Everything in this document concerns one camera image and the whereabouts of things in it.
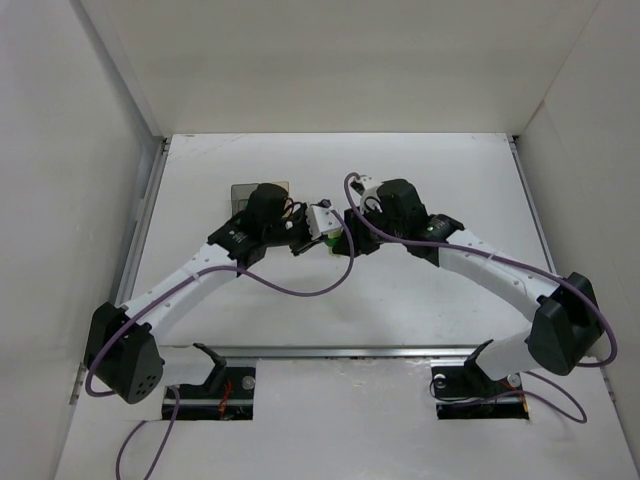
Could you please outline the striped green lego stack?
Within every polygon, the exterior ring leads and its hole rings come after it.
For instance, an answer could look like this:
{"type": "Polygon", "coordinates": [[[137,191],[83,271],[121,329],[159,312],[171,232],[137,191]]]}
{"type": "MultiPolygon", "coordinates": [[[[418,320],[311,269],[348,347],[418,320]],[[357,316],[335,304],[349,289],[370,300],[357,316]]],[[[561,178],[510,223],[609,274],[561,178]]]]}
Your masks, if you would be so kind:
{"type": "Polygon", "coordinates": [[[342,230],[335,231],[323,237],[323,242],[326,245],[328,253],[331,256],[344,257],[349,255],[349,250],[346,250],[346,253],[344,253],[342,248],[339,246],[342,233],[343,233],[342,230]]]}

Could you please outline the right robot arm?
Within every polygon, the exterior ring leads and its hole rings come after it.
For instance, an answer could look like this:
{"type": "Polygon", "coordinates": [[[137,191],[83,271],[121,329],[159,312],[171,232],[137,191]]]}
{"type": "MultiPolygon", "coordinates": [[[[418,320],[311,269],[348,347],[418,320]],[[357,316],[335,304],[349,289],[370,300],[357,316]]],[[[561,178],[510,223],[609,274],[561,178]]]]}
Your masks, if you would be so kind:
{"type": "Polygon", "coordinates": [[[357,254],[368,255],[383,244],[401,245],[410,255],[494,294],[528,322],[519,333],[483,342],[462,365],[445,373],[469,395],[479,396],[508,376],[532,369],[567,376],[606,333],[585,276],[559,277],[500,254],[460,221],[428,213],[404,179],[376,182],[351,173],[343,188],[357,254]]]}

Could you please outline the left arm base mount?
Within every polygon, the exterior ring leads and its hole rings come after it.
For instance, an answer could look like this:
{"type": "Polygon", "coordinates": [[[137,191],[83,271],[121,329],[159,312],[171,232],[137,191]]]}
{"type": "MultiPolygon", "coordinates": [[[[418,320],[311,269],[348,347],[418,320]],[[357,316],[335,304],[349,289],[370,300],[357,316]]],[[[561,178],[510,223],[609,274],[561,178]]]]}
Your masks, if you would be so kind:
{"type": "Polygon", "coordinates": [[[257,362],[218,354],[195,343],[163,347],[161,418],[249,421],[254,413],[257,362]]]}

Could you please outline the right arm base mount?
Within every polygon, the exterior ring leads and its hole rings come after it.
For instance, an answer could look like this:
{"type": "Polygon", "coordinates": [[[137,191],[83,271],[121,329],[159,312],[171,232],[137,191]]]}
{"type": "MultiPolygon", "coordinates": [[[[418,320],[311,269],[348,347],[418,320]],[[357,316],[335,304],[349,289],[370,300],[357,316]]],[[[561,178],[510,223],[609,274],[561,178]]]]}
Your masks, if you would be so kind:
{"type": "Polygon", "coordinates": [[[469,358],[438,360],[431,364],[429,393],[436,401],[439,420],[528,420],[520,386],[506,377],[491,380],[477,365],[479,354],[491,343],[477,347],[469,358]]]}

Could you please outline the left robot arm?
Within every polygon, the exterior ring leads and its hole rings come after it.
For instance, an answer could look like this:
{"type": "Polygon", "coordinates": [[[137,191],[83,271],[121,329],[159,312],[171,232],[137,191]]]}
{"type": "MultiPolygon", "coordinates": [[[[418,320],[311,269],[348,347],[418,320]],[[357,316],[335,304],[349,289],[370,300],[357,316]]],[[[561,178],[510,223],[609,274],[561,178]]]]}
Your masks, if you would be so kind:
{"type": "Polygon", "coordinates": [[[326,202],[294,202],[279,185],[258,185],[244,209],[174,273],[121,305],[106,302],[94,311],[83,360],[86,392],[141,402],[174,364],[160,353],[162,337],[207,296],[247,275],[268,249],[287,247],[298,256],[324,240],[321,223],[333,220],[326,202]]]}

